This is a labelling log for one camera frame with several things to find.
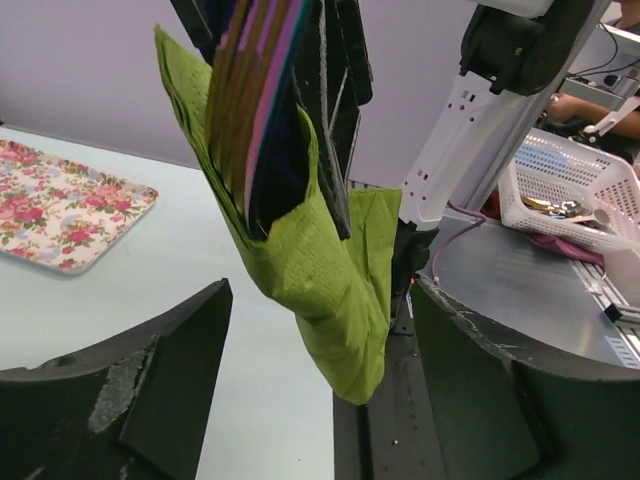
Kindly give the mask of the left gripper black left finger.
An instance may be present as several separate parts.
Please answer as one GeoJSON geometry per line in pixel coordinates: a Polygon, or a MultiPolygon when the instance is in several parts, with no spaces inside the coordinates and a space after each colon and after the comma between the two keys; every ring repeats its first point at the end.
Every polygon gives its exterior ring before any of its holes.
{"type": "Polygon", "coordinates": [[[1,374],[5,479],[192,479],[230,323],[216,281],[167,312],[1,374]]]}

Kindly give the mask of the green paper napkin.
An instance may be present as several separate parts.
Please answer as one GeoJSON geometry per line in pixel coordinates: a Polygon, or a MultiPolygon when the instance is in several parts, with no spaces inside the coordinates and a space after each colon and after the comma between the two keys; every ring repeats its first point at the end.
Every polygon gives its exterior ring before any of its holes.
{"type": "Polygon", "coordinates": [[[217,200],[242,262],[259,290],[292,311],[303,343],[334,393],[364,405],[381,383],[389,331],[391,263],[402,193],[348,193],[352,233],[340,239],[319,182],[304,201],[254,241],[209,166],[205,107],[211,68],[154,28],[160,77],[174,115],[217,200]]]}

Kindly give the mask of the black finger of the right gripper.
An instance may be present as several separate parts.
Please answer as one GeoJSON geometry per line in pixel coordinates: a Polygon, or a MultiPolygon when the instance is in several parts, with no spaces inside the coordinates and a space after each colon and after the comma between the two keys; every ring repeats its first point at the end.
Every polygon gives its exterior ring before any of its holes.
{"type": "Polygon", "coordinates": [[[191,43],[206,63],[211,63],[220,37],[218,0],[171,0],[191,43]]]}
{"type": "Polygon", "coordinates": [[[311,7],[293,79],[318,137],[319,186],[344,240],[351,235],[347,184],[360,108],[373,97],[373,78],[359,3],[325,0],[311,7]]]}

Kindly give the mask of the iridescent fork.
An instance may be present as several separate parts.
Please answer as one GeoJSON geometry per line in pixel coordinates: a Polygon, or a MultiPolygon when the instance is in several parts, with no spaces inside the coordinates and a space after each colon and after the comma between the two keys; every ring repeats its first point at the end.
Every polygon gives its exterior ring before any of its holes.
{"type": "Polygon", "coordinates": [[[211,163],[248,227],[258,159],[311,13],[309,1],[223,1],[206,117],[211,163]]]}

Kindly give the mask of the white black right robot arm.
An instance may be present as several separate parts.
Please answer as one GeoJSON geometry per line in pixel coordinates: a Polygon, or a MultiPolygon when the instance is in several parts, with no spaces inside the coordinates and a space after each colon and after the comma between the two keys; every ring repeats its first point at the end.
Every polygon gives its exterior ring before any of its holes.
{"type": "MultiPolygon", "coordinates": [[[[322,194],[307,220],[340,240],[355,235],[346,180],[360,121],[373,96],[355,1],[177,1],[206,82],[203,171],[247,246],[302,231],[308,186],[322,194]]],[[[542,92],[564,67],[589,1],[480,1],[466,28],[446,109],[402,187],[385,292],[398,310],[452,189],[509,110],[542,92]]]]}

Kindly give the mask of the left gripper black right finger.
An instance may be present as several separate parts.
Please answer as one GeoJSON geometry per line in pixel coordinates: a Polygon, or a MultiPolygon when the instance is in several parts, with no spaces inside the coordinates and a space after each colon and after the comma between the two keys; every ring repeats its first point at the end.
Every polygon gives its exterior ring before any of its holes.
{"type": "Polygon", "coordinates": [[[635,479],[639,373],[562,351],[412,289],[440,454],[450,479],[635,479]]]}

